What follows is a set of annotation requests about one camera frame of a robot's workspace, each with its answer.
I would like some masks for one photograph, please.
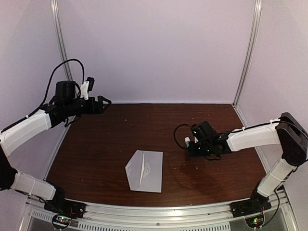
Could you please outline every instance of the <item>folded paper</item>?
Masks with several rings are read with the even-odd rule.
[[[163,153],[137,150],[125,166],[133,191],[162,192]]]

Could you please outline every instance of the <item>lavender wall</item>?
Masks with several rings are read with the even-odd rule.
[[[308,130],[308,1],[264,0],[257,44],[239,107],[249,125],[290,112]],[[262,148],[269,166],[279,147]],[[308,227],[308,165],[286,182],[300,230]]]
[[[24,117],[43,99],[52,70],[61,62],[50,1],[0,1],[0,129]],[[59,69],[53,83],[65,79]],[[49,97],[54,94],[51,88]],[[43,179],[63,126],[40,134],[17,149],[13,167]],[[0,192],[0,230],[15,231],[26,197]]]
[[[62,0],[69,57],[114,103],[231,103],[253,0]]]

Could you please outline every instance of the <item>brown wooden surface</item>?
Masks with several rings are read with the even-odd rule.
[[[84,115],[69,129],[47,180],[70,199],[128,206],[202,205],[249,197],[265,176],[254,149],[220,161],[188,158],[173,141],[181,123],[210,122],[218,132],[241,128],[231,105],[115,104],[102,115]],[[190,135],[178,130],[178,139]],[[162,151],[162,193],[129,189],[125,165],[135,151]]]

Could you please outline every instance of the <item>enclosure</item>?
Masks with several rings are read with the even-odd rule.
[[[308,2],[304,0],[2,1],[1,128],[41,102],[52,70],[79,59],[95,78],[91,96],[112,101],[27,141],[11,165],[87,204],[67,230],[250,230],[229,204],[250,197],[281,158],[279,145],[189,158],[173,132],[208,121],[217,132],[291,113],[306,129]],[[55,72],[81,85],[74,62]],[[184,144],[190,132],[178,130]],[[162,193],[129,189],[136,150],[163,152]],[[278,191],[263,230],[306,230],[307,165]],[[269,197],[272,209],[278,200]],[[38,200],[0,192],[1,230],[53,230]]]

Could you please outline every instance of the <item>metal frame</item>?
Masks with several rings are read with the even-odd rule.
[[[253,49],[255,47],[257,34],[258,34],[258,31],[259,31],[261,11],[262,11],[262,0],[256,0],[254,16],[253,16],[251,32],[250,32],[250,38],[249,38],[249,43],[248,43],[248,48],[247,48],[247,53],[246,53],[246,58],[245,58],[245,62],[244,62],[243,70],[242,70],[240,83],[239,83],[238,89],[236,91],[235,99],[234,99],[234,102],[233,102],[234,107],[237,106],[237,104],[240,100],[240,96],[242,94],[244,83],[245,83],[245,80],[246,80],[246,77],[247,77],[247,74],[248,74],[248,69],[249,69],[249,66],[250,66],[250,63],[251,63]]]
[[[278,196],[287,230],[297,231],[298,227],[285,191],[279,191]],[[271,195],[269,199],[273,208],[266,212],[276,210],[278,204],[276,195]],[[104,227],[105,230],[123,231],[203,230],[204,227],[228,226],[229,222],[244,219],[244,217],[232,217],[230,202],[179,207],[125,207],[86,204],[84,218],[74,221],[70,226],[72,229],[100,230]],[[50,222],[53,215],[52,212],[44,210],[43,204],[37,199],[29,198],[18,230],[28,231],[31,218]]]
[[[57,0],[51,0],[51,11],[52,11],[53,19],[54,19],[54,26],[56,30],[57,39],[58,39],[60,55],[61,55],[61,59],[63,62],[67,60],[68,58],[67,58],[66,49],[64,45],[64,39],[63,39],[63,33],[61,29],[60,14],[59,14]],[[68,80],[73,80],[72,73],[69,67],[69,63],[64,64],[64,71],[65,71],[66,78]]]

